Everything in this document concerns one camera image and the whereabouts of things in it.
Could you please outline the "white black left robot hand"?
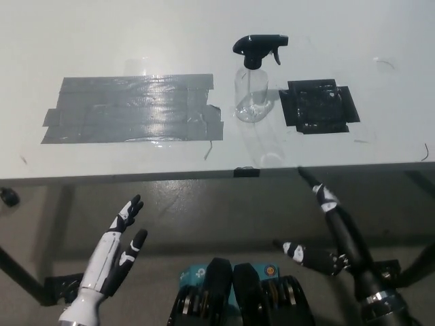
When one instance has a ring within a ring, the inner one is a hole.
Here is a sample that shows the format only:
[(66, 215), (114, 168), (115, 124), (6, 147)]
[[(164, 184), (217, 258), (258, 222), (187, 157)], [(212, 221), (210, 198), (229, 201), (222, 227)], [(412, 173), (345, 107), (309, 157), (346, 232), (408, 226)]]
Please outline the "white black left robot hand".
[(101, 304), (124, 282), (147, 238), (147, 230), (140, 229), (127, 248), (120, 249), (123, 233), (134, 224), (142, 208), (143, 201), (137, 194), (116, 215), (89, 259), (77, 297), (58, 318), (59, 325), (100, 324)]

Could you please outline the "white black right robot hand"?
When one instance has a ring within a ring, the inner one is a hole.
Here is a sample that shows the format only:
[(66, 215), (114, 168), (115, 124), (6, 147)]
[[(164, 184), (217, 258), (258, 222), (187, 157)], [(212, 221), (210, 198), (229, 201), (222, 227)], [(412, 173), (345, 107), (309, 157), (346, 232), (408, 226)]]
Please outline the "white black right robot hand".
[(298, 174), (315, 194), (336, 245), (336, 253), (278, 239), (273, 241), (273, 245), (298, 265), (321, 274), (335, 276), (341, 270), (348, 271), (354, 280), (355, 297), (363, 307), (402, 304), (403, 299), (396, 287), (383, 277), (357, 225), (336, 195), (307, 169), (299, 167)]

